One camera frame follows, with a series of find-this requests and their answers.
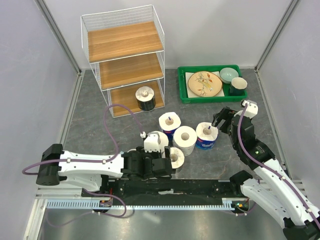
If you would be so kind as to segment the white wire wooden shelf rack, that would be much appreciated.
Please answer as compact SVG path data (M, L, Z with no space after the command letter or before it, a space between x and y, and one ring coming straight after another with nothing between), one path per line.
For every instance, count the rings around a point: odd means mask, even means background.
M153 5L84 14L81 45L112 117L139 113L136 91L144 86L165 106L165 33Z

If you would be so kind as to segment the black paper towel roll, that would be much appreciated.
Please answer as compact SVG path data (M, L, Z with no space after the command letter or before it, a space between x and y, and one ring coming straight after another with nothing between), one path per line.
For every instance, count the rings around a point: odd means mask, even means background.
M142 86L135 92L135 98L140 110L150 112L156 107L155 91L149 86Z

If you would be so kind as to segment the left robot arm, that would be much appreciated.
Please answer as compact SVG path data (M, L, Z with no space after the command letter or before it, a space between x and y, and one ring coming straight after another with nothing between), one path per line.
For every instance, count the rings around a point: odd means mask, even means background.
M141 146L112 156L79 154L64 150L62 144L53 144L42 153L36 184L57 186L64 182L104 197L110 185L102 180L103 176L142 181L170 176L172 170L167 154L145 152Z

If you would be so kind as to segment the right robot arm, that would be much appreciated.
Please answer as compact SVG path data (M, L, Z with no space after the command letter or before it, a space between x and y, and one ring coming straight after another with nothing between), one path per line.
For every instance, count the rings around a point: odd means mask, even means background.
M320 209L293 183L269 147L256 138L252 119L257 113L258 106L246 101L241 111L224 107L213 116L211 125L223 122L219 129L229 136L239 159L269 187L266 190L243 170L229 179L229 191L259 205L280 225L286 239L318 240Z

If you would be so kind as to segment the black roll front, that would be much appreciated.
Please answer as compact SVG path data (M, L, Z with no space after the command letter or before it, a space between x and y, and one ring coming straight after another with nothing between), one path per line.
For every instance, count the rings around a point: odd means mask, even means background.
M170 147L169 150L172 170L179 172L185 162L184 153L177 147Z

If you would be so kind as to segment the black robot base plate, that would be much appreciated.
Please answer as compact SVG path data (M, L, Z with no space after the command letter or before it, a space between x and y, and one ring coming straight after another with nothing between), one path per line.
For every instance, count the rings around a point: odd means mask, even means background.
M223 198L244 198L240 188L229 180L102 178L97 194L112 194L126 205L200 205L222 203Z

